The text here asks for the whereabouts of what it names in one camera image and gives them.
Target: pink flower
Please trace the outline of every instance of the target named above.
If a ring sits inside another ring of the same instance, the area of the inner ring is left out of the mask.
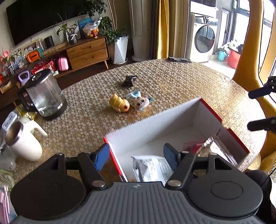
[[[2,62],[2,59],[3,59],[3,58],[8,57],[8,55],[9,55],[9,52],[8,52],[8,51],[5,51],[4,54],[0,54],[0,62]]]

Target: washing machine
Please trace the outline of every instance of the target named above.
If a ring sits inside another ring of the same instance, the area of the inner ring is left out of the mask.
[[[193,62],[211,60],[218,19],[191,13],[186,57]]]

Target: pink suitcase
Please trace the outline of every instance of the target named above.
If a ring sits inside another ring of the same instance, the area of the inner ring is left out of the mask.
[[[60,71],[66,71],[69,69],[69,65],[68,65],[68,60],[67,58],[65,57],[60,57],[58,60],[57,60],[57,64],[59,66],[59,70]]]

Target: potted plant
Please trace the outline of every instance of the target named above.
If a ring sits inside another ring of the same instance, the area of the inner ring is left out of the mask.
[[[102,12],[106,13],[106,6],[104,0],[84,0],[82,8],[83,13],[88,14],[90,17],[94,16],[95,12],[101,17]]]
[[[2,54],[0,54],[0,62],[2,62],[7,67],[9,75],[14,74],[13,64],[15,63],[15,56],[19,55],[12,50],[12,47],[9,48],[9,51],[5,52],[2,48]]]
[[[66,23],[63,21],[63,19],[59,15],[59,17],[62,19],[63,25],[61,25],[61,26],[58,25],[59,26],[59,29],[57,30],[57,37],[58,38],[60,38],[60,36],[59,36],[60,31],[62,31],[64,37],[66,38],[66,40],[68,41],[69,44],[76,44],[78,42],[78,39],[76,37],[77,34],[75,33],[75,31],[76,31],[76,28],[79,25],[79,15],[78,15],[76,21],[74,22],[74,24],[71,25],[71,26],[68,26],[67,16],[66,15],[65,15],[65,17],[66,17]]]
[[[117,22],[112,29],[111,19],[107,16],[101,19],[99,28],[101,33],[107,38],[107,44],[109,45],[109,54],[114,64],[123,64],[126,59],[126,50],[128,46],[128,34],[124,31],[117,30]]]

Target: cardboard box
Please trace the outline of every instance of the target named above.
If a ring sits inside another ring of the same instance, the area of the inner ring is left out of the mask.
[[[11,81],[9,81],[6,85],[0,87],[0,91],[1,93],[5,93],[11,88],[12,88],[12,83]]]
[[[220,140],[241,164],[249,150],[221,118],[200,98],[193,99],[127,127],[108,133],[104,141],[110,146],[110,156],[117,172],[126,181],[135,180],[131,156],[163,156],[163,146],[170,143],[182,151],[183,144],[204,142],[212,134]]]

